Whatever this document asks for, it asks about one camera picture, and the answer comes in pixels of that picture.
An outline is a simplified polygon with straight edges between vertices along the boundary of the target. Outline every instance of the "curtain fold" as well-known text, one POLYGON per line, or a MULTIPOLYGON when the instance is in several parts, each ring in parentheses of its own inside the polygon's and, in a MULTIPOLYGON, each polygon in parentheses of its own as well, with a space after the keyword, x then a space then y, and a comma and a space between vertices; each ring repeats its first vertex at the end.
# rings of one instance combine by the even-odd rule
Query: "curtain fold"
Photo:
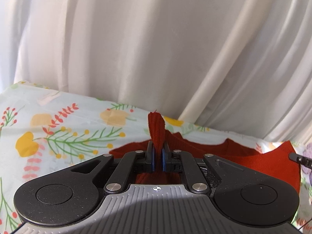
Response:
POLYGON ((28 80, 269 141, 312 137, 312 0, 0 0, 28 80))

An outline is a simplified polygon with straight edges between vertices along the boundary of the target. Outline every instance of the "red leaf print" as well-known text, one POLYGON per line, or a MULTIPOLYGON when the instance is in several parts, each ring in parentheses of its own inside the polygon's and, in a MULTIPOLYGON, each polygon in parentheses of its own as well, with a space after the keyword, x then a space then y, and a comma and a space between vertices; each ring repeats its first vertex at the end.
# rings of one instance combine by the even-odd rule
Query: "red leaf print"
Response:
POLYGON ((27 159, 27 162, 28 162, 28 163, 32 163, 32 162, 40 163, 40 162, 41 162, 41 159, 34 159, 34 158, 31 158, 31 159, 27 159))
POLYGON ((45 149, 46 149, 42 144, 39 144, 39 148, 42 149, 42 150, 45 150, 45 149))
POLYGON ((73 108, 74 110, 78 110, 78 109, 79 109, 78 107, 76 107, 76 103, 73 103, 72 108, 73 108))
POLYGON ((24 167, 24 171, 26 171, 26 172, 27 172, 27 171, 30 171, 31 169, 32 169, 32 166, 25 166, 25 167, 24 167))
POLYGON ((60 118, 60 117, 58 117, 57 115, 54 115, 54 117, 55 117, 55 119, 58 121, 58 122, 63 122, 63 120, 60 118))
POLYGON ((63 110, 65 113, 70 114, 70 113, 67 111, 67 109, 63 108, 62 110, 63 110))
POLYGON ((256 145, 257 145, 257 146, 256 146, 255 150, 258 151, 259 153, 262 153, 262 148, 261 148, 261 146, 260 146, 259 144, 257 144, 257 143, 256 143, 256 145))
POLYGON ((71 110, 71 108, 69 106, 67 106, 68 111, 70 111, 71 113, 73 113, 73 111, 71 110))
POLYGON ((48 130, 46 128, 42 128, 42 130, 45 132, 45 133, 48 133, 48 130))

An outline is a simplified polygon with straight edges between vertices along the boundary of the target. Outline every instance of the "green leaf print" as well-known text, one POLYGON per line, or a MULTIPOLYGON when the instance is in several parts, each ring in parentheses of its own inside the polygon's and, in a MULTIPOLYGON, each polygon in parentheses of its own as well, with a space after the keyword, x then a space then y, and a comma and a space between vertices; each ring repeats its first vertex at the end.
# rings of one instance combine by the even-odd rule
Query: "green leaf print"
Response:
POLYGON ((166 129, 169 130, 171 133, 174 133, 174 127, 171 125, 167 125, 166 129))
POLYGON ((18 88, 18 83, 12 84, 10 86, 11 89, 17 89, 18 88))
POLYGON ((189 134, 189 133, 194 131, 194 124, 190 123, 188 125, 181 126, 181 130, 182 130, 182 136, 186 135, 186 134, 189 134))
POLYGON ((143 130, 144 130, 144 132, 145 132, 147 135, 150 135, 148 129, 143 129, 143 130))
POLYGON ((130 112, 133 112, 133 109, 136 108, 134 105, 126 105, 126 104, 120 104, 120 103, 113 103, 111 104, 112 107, 109 108, 110 110, 127 110, 130 109, 130 112))
POLYGON ((52 132, 45 138, 36 138, 35 140, 44 139, 51 154, 56 158, 61 158, 63 155, 69 155, 71 163, 73 163, 72 157, 78 157, 81 161, 85 159, 85 156, 92 158, 92 155, 99 153, 98 149, 108 148, 112 149, 112 142, 117 137, 124 137, 125 133, 121 131, 122 128, 102 129, 96 130, 92 134, 88 129, 81 135, 77 132, 72 132, 71 128, 61 127, 59 130, 52 132))
POLYGON ((5 211, 5 229, 9 226, 11 231, 15 230, 18 225, 20 225, 20 220, 18 218, 18 215, 15 211, 12 210, 12 208, 9 206, 8 202, 4 198, 3 194, 3 187, 2 187, 2 178, 0 177, 0 213, 1 211, 5 211))

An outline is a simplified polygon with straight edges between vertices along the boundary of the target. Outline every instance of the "black circular pad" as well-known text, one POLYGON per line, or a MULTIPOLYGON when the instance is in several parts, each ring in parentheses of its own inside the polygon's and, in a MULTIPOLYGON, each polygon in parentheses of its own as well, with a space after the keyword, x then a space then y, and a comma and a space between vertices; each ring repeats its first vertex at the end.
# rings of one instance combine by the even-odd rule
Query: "black circular pad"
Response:
POLYGON ((243 187, 241 190, 241 196, 245 201, 252 204, 266 205, 276 200, 277 193, 272 187, 253 184, 243 187))
POLYGON ((68 201, 73 196, 73 191, 68 186, 53 184, 40 188, 36 196, 44 204, 57 205, 68 201))

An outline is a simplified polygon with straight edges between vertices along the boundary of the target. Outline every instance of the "floral tablecloth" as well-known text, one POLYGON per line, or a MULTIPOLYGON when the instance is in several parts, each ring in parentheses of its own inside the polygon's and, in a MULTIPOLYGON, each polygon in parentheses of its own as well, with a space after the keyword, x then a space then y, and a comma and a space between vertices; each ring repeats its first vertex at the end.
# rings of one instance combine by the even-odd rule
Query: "floral tablecloth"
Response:
MULTIPOLYGON (((0 94, 0 233, 21 223, 13 205, 24 182, 150 138, 147 111, 135 106, 51 90, 29 82, 13 84, 0 94)), ((226 138, 266 153, 282 142, 266 142, 164 117, 166 129, 187 140, 220 144, 226 138)), ((312 144, 292 142, 312 158, 312 144)), ((292 224, 300 228, 312 217, 312 173, 301 169, 300 206, 292 224)), ((303 233, 312 233, 312 223, 303 233)))

